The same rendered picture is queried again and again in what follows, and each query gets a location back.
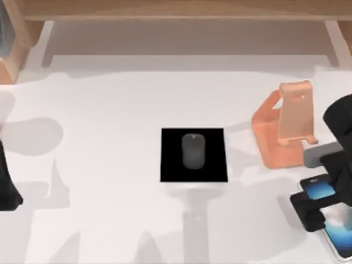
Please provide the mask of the black smartphone with blue screen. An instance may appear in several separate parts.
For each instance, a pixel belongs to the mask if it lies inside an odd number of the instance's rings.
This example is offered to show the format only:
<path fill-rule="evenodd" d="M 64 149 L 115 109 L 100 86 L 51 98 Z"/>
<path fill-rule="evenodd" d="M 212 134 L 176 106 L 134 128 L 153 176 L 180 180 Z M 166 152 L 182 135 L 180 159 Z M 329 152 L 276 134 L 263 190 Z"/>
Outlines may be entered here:
<path fill-rule="evenodd" d="M 299 185 L 309 198 L 317 200 L 335 194 L 329 180 L 328 174 L 320 174 L 302 179 Z M 325 217 L 323 233 L 334 254 L 343 262 L 352 260 L 352 207 L 340 202 L 320 211 Z"/>

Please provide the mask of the pale grey rounded box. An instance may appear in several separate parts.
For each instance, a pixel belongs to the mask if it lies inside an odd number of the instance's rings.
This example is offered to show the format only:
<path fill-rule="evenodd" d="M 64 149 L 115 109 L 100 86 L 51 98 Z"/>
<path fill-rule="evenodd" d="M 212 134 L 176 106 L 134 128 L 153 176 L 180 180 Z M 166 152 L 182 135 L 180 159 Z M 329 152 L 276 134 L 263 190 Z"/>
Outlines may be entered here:
<path fill-rule="evenodd" d="M 322 166 L 322 162 L 320 160 L 323 156 L 330 155 L 342 150 L 343 148 L 336 141 L 305 149 L 303 153 L 304 166 L 307 168 L 320 167 Z"/>

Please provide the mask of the salmon phone stand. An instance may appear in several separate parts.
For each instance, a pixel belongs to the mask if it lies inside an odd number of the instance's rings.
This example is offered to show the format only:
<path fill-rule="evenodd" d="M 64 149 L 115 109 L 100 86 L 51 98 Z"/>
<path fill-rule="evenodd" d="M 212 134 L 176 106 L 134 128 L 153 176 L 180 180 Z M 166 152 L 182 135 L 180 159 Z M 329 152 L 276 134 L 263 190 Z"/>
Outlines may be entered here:
<path fill-rule="evenodd" d="M 310 145 L 318 143 L 314 135 L 311 83 L 308 80 L 281 83 L 254 113 L 251 127 L 267 168 L 302 166 L 302 141 Z"/>

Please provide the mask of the grey computer mouse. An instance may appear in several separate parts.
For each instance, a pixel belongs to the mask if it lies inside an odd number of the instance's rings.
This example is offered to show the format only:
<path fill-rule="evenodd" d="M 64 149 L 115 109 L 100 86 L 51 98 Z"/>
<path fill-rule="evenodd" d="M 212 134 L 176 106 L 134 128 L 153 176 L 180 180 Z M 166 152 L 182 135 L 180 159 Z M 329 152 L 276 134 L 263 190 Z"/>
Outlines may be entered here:
<path fill-rule="evenodd" d="M 182 161 L 187 169 L 198 170 L 205 165 L 206 139 L 201 134 L 185 134 L 181 139 Z"/>

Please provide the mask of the black mouse pad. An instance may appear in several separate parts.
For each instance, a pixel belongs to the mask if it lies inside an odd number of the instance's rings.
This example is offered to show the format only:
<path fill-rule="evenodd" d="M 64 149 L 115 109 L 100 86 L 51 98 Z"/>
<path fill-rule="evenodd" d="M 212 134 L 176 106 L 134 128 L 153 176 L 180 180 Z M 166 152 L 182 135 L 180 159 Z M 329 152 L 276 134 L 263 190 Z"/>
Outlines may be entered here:
<path fill-rule="evenodd" d="M 198 170 L 187 169 L 182 161 L 182 137 L 201 134 L 206 139 L 205 165 Z M 228 181 L 226 144 L 223 128 L 162 128 L 162 183 L 226 183 Z"/>

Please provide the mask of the wooden desk shelf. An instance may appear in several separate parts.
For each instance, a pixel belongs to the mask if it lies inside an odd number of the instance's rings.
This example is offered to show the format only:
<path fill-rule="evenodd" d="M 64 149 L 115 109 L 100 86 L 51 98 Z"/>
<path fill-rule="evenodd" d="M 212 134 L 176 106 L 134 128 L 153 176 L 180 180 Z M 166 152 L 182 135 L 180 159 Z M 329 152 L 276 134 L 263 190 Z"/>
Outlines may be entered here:
<path fill-rule="evenodd" d="M 30 22 L 52 22 L 55 55 L 321 55 L 337 23 L 352 54 L 352 0 L 25 0 Z"/>

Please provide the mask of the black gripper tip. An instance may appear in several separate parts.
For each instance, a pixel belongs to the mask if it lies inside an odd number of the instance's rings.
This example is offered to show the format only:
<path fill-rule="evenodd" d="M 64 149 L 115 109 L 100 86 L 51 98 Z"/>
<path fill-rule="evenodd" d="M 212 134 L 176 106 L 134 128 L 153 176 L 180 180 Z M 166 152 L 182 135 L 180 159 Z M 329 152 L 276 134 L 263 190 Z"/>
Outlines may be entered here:
<path fill-rule="evenodd" d="M 3 142 L 0 140 L 0 212 L 14 211 L 23 202 L 9 174 Z"/>

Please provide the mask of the wooden cabinet with dark inside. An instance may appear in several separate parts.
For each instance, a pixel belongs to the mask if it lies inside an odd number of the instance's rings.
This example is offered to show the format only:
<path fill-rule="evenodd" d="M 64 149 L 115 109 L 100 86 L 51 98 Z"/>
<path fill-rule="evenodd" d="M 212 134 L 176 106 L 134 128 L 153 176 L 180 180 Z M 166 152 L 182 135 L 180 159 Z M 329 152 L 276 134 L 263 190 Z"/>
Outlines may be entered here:
<path fill-rule="evenodd" d="M 0 0 L 0 85 L 17 81 L 29 50 L 38 42 L 44 22 L 30 20 L 40 0 Z"/>

